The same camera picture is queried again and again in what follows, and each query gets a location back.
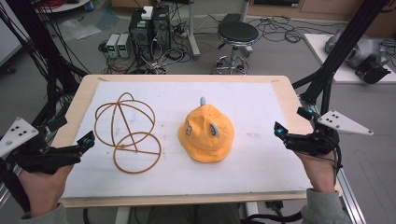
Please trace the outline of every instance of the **stool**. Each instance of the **stool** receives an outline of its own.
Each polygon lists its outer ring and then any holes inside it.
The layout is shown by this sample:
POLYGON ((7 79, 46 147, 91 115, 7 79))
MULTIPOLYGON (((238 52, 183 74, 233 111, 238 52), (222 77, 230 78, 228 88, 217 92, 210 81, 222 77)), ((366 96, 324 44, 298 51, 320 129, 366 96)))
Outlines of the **stool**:
POLYGON ((216 61, 216 70, 219 74, 228 71, 231 75, 233 71, 248 75, 248 63, 241 57, 236 56, 240 47, 253 45, 258 40, 257 29, 241 21, 230 21, 219 26, 218 37, 224 43, 233 46, 231 56, 222 56, 216 61))

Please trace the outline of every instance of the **hand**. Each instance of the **hand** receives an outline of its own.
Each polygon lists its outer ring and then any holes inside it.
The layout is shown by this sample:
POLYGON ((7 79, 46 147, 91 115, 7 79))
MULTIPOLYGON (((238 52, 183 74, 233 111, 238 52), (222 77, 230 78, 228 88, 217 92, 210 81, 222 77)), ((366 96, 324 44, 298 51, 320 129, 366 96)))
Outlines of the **hand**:
POLYGON ((73 165, 64 166, 54 175, 21 171, 19 179, 30 201, 30 217, 38 217, 57 208, 72 169, 73 165))
POLYGON ((304 153, 295 152, 303 162, 305 172, 311 181, 314 191, 321 193, 334 193, 334 155, 329 153, 321 158, 315 158, 304 153))

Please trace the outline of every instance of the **sleeve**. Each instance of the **sleeve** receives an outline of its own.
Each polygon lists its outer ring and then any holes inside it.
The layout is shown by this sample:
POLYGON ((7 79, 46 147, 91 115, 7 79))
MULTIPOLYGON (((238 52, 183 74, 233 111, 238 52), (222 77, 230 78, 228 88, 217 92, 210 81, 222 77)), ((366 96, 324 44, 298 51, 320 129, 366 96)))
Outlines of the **sleeve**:
POLYGON ((344 212, 338 192, 319 193, 313 189, 306 191, 308 203, 301 210, 303 224, 351 224, 349 216, 344 212))
POLYGON ((67 224, 66 210, 60 203, 58 207, 40 217, 30 218, 30 214, 26 213, 20 219, 20 224, 67 224))

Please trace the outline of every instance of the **black stool seat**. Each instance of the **black stool seat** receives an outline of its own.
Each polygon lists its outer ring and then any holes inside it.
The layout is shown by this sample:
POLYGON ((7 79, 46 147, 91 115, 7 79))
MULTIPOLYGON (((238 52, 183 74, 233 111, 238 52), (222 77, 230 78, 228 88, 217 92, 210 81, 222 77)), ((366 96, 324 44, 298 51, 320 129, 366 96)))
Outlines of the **black stool seat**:
POLYGON ((257 39, 259 31, 250 24, 230 21, 219 26, 218 34, 230 42, 249 43, 257 39))

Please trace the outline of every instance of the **metal stool base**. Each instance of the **metal stool base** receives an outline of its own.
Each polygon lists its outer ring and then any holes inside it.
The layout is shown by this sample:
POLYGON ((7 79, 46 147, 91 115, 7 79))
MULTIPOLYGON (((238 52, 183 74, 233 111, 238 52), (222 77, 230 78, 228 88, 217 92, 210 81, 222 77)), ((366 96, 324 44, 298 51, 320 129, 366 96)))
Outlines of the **metal stool base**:
POLYGON ((221 75, 243 74, 248 75, 248 63, 241 57, 222 56, 216 61, 216 71, 221 75))

